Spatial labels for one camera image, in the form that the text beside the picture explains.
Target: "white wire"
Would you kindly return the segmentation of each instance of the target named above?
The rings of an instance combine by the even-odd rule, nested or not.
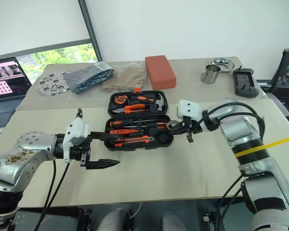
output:
[[[49,218],[51,218],[52,217],[52,215],[50,215],[49,217],[47,217],[44,221],[42,221],[41,223],[40,223],[40,225],[42,224],[42,223],[44,223],[45,221],[47,221]]]
[[[142,205],[142,202],[140,202],[139,208],[138,208],[137,211],[130,217],[130,219],[133,218],[133,217],[139,212],[141,205]]]

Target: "yellow strap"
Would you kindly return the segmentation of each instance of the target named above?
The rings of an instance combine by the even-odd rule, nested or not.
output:
[[[258,146],[258,147],[254,147],[254,148],[250,148],[250,149],[241,151],[239,153],[236,153],[235,156],[236,157],[240,157],[240,156],[247,155],[247,154],[250,154],[250,153],[253,153],[253,152],[256,152],[256,151],[260,151],[260,150],[266,149],[266,148],[271,148],[271,147],[274,147],[276,145],[279,145],[279,144],[282,144],[282,143],[285,143],[285,142],[288,142],[288,141],[289,141],[289,137],[285,138],[285,139],[282,139],[282,140],[279,140],[279,141],[276,141],[276,142],[273,142],[271,144],[261,145],[261,146]]]

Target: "table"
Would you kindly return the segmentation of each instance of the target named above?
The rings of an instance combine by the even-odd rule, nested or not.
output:
[[[289,122],[269,99],[248,100],[260,116],[265,117],[264,143],[289,137]],[[200,103],[203,108],[213,103]],[[0,135],[0,154],[9,150],[16,139],[28,131],[64,133],[75,118],[76,109],[17,111]],[[167,113],[176,118],[176,105]],[[109,119],[106,108],[84,108],[83,119],[91,131],[103,131]],[[100,170],[86,170],[72,161],[53,206],[90,205],[119,202],[177,200],[220,197],[238,177],[237,161],[220,130],[194,135],[188,143],[177,135],[171,146],[135,152],[111,152],[103,142],[94,140],[91,160],[111,158],[120,164]],[[289,181],[289,142],[269,150]],[[58,183],[65,163],[57,160]],[[51,161],[43,163],[24,191],[20,207],[43,206],[53,174]]]
[[[227,58],[233,61],[236,67],[243,66],[237,57]],[[179,99],[193,100],[197,102],[214,102],[225,97],[234,97],[238,100],[246,100],[246,98],[235,94],[232,74],[220,73],[214,84],[205,84],[200,80],[201,72],[212,59],[213,58],[169,60],[169,63],[177,76],[177,86],[173,89],[163,90],[169,104],[177,103]],[[127,62],[115,62],[108,64],[111,66],[123,65],[126,63]],[[73,71],[84,68],[88,65],[91,65],[91,63],[47,65],[40,77],[58,70]],[[260,90],[257,99],[267,98],[255,80],[254,84],[256,88]],[[152,89],[148,80],[143,89]],[[97,85],[81,95],[72,94],[72,92],[68,90],[59,95],[42,96],[35,92],[35,84],[33,84],[22,103],[17,107],[17,110],[107,107],[110,95],[110,92],[100,91],[100,85]]]

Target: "gray pants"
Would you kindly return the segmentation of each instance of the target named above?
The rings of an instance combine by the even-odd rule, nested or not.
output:
[[[125,215],[123,209],[108,213],[101,221],[97,231],[122,231]],[[186,229],[180,218],[168,212],[162,218],[162,231],[186,231]]]

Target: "computer monitor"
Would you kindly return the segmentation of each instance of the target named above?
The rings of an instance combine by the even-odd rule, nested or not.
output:
[[[284,49],[271,92],[282,102],[289,102],[289,49]]]
[[[31,83],[15,57],[0,59],[0,100],[25,96]]]

